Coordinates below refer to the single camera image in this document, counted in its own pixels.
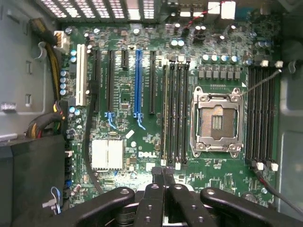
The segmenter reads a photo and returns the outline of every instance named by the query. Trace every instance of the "black ram slot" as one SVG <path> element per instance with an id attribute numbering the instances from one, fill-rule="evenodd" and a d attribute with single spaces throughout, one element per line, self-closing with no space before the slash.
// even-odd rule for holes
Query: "black ram slot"
<path id="1" fill-rule="evenodd" d="M 175 84 L 175 64 L 169 66 L 169 111 L 168 111 L 168 165 L 173 165 L 173 128 L 174 128 L 174 84 Z"/>
<path id="2" fill-rule="evenodd" d="M 187 166 L 187 96 L 188 96 L 188 69 L 189 64 L 184 66 L 183 70 L 183 108 L 182 108 L 182 140 L 181 140 L 181 162 Z"/>
<path id="3" fill-rule="evenodd" d="M 164 156 L 164 151 L 165 151 L 165 130 L 166 130 L 166 106 L 167 104 L 165 103 L 165 98 L 166 98 L 166 91 L 167 91 L 167 87 L 166 87 L 166 70 L 167 70 L 167 66 L 164 65 L 163 66 L 163 74 L 162 74 L 162 84 L 163 84 L 163 89 L 162 89 L 162 97 L 163 97 L 163 105 L 162 105 L 162 133 L 161 133 L 161 158 L 165 159 L 166 157 Z"/>
<path id="4" fill-rule="evenodd" d="M 181 85 L 182 85 L 182 64 L 177 68 L 177 80 L 176 80 L 176 125 L 175 125 L 175 160 L 180 161 L 180 126 L 181 126 Z"/>

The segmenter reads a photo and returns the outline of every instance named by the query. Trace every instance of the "black pcie slot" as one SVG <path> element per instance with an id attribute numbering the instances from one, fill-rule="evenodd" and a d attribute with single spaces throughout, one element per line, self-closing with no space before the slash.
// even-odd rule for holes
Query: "black pcie slot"
<path id="1" fill-rule="evenodd" d="M 100 86 L 100 79 L 101 79 L 101 52 L 100 50 L 94 50 L 94 61 L 93 61 L 93 73 L 91 76 L 91 80 L 97 81 L 97 84 Z M 100 111 L 100 92 L 98 86 L 98 95 L 95 102 L 95 112 Z"/>
<path id="2" fill-rule="evenodd" d="M 122 50 L 121 51 L 121 68 L 123 70 L 128 70 L 128 51 Z"/>
<path id="3" fill-rule="evenodd" d="M 155 114 L 156 106 L 156 52 L 151 51 L 150 55 L 150 106 L 149 113 Z"/>
<path id="4" fill-rule="evenodd" d="M 108 72 L 107 72 L 107 94 L 106 112 L 113 111 L 114 99 L 114 75 L 115 75 L 115 52 L 108 51 Z"/>

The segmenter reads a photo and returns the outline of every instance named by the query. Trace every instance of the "ram slot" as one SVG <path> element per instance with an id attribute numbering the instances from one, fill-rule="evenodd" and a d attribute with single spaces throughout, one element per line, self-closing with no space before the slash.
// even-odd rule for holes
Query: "ram slot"
<path id="1" fill-rule="evenodd" d="M 175 125 L 175 161 L 180 162 L 180 126 L 181 126 L 181 85 L 182 85 L 182 64 L 177 67 L 177 79 L 176 79 L 176 125 Z"/>
<path id="2" fill-rule="evenodd" d="M 169 115 L 168 115 L 168 165 L 173 165 L 173 128 L 174 128 L 174 86 L 175 86 L 175 64 L 171 63 L 169 66 Z"/>
<path id="3" fill-rule="evenodd" d="M 163 66 L 163 74 L 162 74 L 162 82 L 163 82 L 163 105 L 162 105 L 162 118 L 163 118 L 163 124 L 162 124 L 162 135 L 161 135 L 161 166 L 166 166 L 166 159 L 167 159 L 167 153 L 166 153 L 166 135 L 167 135 L 167 93 L 168 93 L 168 66 Z"/>
<path id="4" fill-rule="evenodd" d="M 188 99 L 188 69 L 189 64 L 184 65 L 183 70 L 183 106 L 182 106 L 182 137 L 181 137 L 181 162 L 187 166 L 187 99 Z"/>

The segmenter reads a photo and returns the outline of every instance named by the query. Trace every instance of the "screw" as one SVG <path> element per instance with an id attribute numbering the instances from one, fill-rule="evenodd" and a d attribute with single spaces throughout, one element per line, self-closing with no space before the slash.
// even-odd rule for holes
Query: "screw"
<path id="1" fill-rule="evenodd" d="M 95 33 L 95 34 L 98 34 L 99 32 L 100 32 L 100 29 L 99 29 L 99 28 L 95 28 L 95 29 L 94 29 L 94 33 Z"/>
<path id="2" fill-rule="evenodd" d="M 121 194 L 128 194 L 129 191 L 127 189 L 122 189 L 122 191 L 120 192 Z"/>
<path id="3" fill-rule="evenodd" d="M 262 189 L 261 189 L 261 192 L 262 192 L 263 194 L 267 194 L 267 189 L 266 189 L 266 188 L 262 188 Z"/>

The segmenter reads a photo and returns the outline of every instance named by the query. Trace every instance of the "pcie slot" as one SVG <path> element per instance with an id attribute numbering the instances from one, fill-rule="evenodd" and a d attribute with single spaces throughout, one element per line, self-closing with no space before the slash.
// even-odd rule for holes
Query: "pcie slot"
<path id="1" fill-rule="evenodd" d="M 142 100 L 142 50 L 136 50 L 135 60 L 135 81 L 134 81 L 134 118 L 140 128 L 145 130 L 142 125 L 143 114 L 141 113 Z"/>
<path id="2" fill-rule="evenodd" d="M 128 51 L 122 50 L 121 51 L 121 68 L 123 70 L 128 70 Z"/>
<path id="3" fill-rule="evenodd" d="M 106 112 L 105 117 L 108 120 L 108 124 L 113 129 L 116 129 L 116 126 L 113 123 L 113 118 L 115 112 L 113 111 L 113 101 L 114 101 L 114 86 L 115 86 L 115 52 L 108 51 L 108 71 L 107 71 L 107 92 L 106 92 Z"/>
<path id="4" fill-rule="evenodd" d="M 156 52 L 151 51 L 150 56 L 150 106 L 149 113 L 155 114 L 156 106 Z"/>
<path id="5" fill-rule="evenodd" d="M 100 50 L 94 50 L 93 73 L 91 80 L 97 81 L 98 85 L 100 84 L 100 77 L 101 77 L 100 70 L 101 70 L 101 52 Z M 99 112 L 99 111 L 100 111 L 100 91 L 98 91 L 98 95 L 95 103 L 95 112 Z"/>

